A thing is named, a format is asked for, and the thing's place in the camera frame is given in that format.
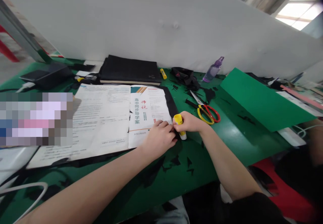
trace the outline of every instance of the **spray bottle cap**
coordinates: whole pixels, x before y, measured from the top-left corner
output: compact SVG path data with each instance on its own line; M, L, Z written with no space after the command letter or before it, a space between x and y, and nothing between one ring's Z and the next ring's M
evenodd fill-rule
M220 57L217 61L215 61L214 65L216 65L218 67L221 66L223 59L224 59L224 57Z

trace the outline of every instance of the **pixelated area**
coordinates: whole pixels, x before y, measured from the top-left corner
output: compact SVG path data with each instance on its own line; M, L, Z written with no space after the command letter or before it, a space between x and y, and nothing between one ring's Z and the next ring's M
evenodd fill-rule
M68 146L72 139L72 93L0 93L1 146Z

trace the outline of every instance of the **purple spray bottle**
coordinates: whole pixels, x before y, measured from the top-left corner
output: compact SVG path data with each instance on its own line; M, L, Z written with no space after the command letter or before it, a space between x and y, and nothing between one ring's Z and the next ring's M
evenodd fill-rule
M209 68L209 70L206 72L206 74L203 77L203 81L210 83L212 79L216 76L216 74L220 71L220 67L222 65L224 57L220 57L217 61L215 61L214 64L212 64Z

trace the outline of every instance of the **white partition board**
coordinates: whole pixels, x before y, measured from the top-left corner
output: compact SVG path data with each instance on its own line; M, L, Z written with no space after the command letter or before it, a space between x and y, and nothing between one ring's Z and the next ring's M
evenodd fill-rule
M65 57L108 54L206 72L225 56L258 76L289 77L323 59L322 42L239 0L11 0Z

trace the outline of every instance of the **scissors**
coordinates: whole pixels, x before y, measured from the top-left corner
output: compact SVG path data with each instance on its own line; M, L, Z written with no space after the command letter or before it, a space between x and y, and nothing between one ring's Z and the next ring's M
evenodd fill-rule
M220 114L216 110L214 110L211 106L204 104L191 90L190 90L190 93L192 94L192 96L194 97L198 105L190 102L189 100L186 100L186 103L198 109L198 115L202 121L206 122L209 125L213 125L214 122L216 123L220 122L221 120ZM215 113L217 119L213 117L209 109ZM204 114L206 114L206 116L211 120L211 122L203 118L203 116L201 115L201 110L203 111Z

